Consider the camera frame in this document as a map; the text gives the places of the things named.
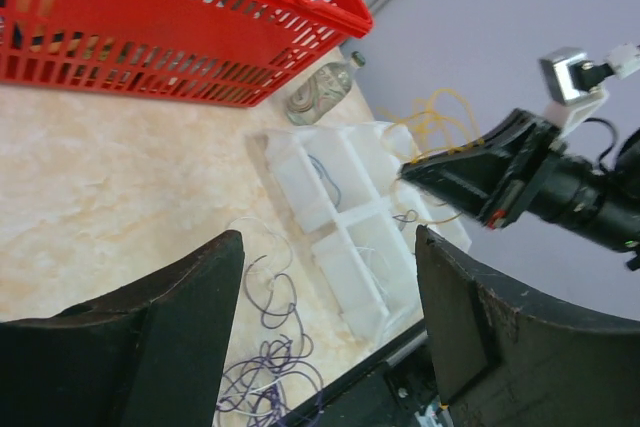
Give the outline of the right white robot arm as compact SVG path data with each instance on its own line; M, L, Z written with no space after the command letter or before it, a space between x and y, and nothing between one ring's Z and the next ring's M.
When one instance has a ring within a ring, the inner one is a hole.
M558 127L513 110L496 128L454 153L404 164L401 180L489 229L529 212L601 247L629 253L639 268L639 136L613 168L566 152Z

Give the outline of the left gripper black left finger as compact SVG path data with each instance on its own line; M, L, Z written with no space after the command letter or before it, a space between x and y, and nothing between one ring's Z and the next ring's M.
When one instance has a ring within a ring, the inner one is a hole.
M245 253L228 230L50 318L1 326L5 426L209 426Z

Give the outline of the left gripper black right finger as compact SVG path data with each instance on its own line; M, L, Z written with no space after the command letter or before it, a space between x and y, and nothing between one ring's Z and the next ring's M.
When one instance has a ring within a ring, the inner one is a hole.
M426 226L415 255L437 390L455 425L638 425L637 321L543 293Z

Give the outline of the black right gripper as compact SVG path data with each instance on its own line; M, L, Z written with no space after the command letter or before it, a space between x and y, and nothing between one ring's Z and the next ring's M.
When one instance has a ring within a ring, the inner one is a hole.
M518 220L565 149L557 126L514 109L461 151L405 163L399 178L484 226L500 229Z

